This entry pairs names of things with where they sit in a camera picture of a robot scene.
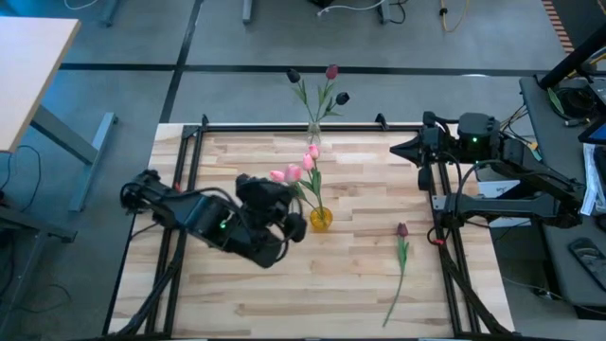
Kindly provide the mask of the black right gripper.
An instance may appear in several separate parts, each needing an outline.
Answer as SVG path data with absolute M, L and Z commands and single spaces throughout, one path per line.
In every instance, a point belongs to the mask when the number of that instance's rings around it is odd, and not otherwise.
M 424 112 L 422 123 L 420 135 L 392 146 L 390 152 L 420 167 L 419 189 L 429 189 L 432 179 L 430 164 L 449 150 L 448 139 L 451 137 L 449 124 L 457 123 L 457 120 L 438 117 L 434 112 Z

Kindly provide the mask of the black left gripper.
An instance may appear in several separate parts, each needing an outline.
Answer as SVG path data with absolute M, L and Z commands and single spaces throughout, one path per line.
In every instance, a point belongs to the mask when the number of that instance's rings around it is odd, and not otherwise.
M 307 222 L 303 217 L 303 205 L 292 184 L 243 173 L 236 178 L 236 195 L 242 202 L 242 209 L 256 224 L 278 226 L 284 242 L 302 242 L 305 238 Z

